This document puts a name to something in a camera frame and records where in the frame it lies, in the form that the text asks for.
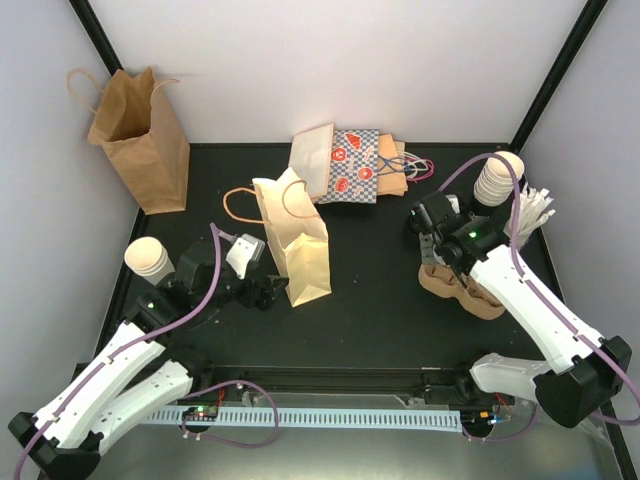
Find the cream paper bag with handles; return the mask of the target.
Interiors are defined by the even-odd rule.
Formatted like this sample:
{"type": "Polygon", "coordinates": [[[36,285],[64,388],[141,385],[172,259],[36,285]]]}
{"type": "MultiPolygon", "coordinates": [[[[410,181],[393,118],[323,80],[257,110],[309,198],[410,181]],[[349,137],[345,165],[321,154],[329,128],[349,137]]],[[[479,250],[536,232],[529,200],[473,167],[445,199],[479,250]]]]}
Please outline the cream paper bag with handles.
{"type": "Polygon", "coordinates": [[[227,191],[222,205],[232,219],[264,227],[277,270],[289,279],[286,292],[292,307],[332,293],[327,227],[307,193],[306,181],[292,168],[276,180],[255,178],[250,188],[227,191]],[[258,219],[241,217],[230,209],[229,198],[239,192],[255,197],[258,219]]]}

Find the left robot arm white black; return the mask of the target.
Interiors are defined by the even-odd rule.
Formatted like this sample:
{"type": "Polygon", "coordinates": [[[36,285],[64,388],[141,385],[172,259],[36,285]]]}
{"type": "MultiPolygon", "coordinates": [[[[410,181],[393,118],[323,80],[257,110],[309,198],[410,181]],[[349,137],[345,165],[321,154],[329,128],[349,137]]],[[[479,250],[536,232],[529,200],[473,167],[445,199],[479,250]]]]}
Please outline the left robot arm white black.
{"type": "Polygon", "coordinates": [[[232,302],[265,311],[288,284],[278,275],[255,275],[265,244],[248,234],[196,242],[177,264],[153,237],[130,247],[152,262],[134,270],[150,289],[63,392],[9,422],[22,457],[49,479],[88,478],[146,416],[187,396],[207,397],[215,384],[213,363],[187,344],[186,332],[232,302]]]}

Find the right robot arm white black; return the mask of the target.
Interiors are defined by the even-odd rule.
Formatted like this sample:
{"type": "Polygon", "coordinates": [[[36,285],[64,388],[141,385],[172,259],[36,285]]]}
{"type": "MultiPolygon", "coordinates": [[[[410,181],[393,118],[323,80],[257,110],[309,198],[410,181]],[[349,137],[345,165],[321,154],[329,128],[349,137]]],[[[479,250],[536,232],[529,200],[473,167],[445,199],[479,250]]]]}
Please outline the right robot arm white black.
{"type": "Polygon", "coordinates": [[[463,284],[485,288],[543,355],[540,361],[496,353],[479,358],[454,379],[461,400],[476,403],[488,393],[504,393],[536,402],[557,424],[573,428],[619,393],[631,347],[577,317],[489,218],[456,212],[436,191],[412,206],[407,223],[431,240],[437,265],[449,267],[463,284]]]}

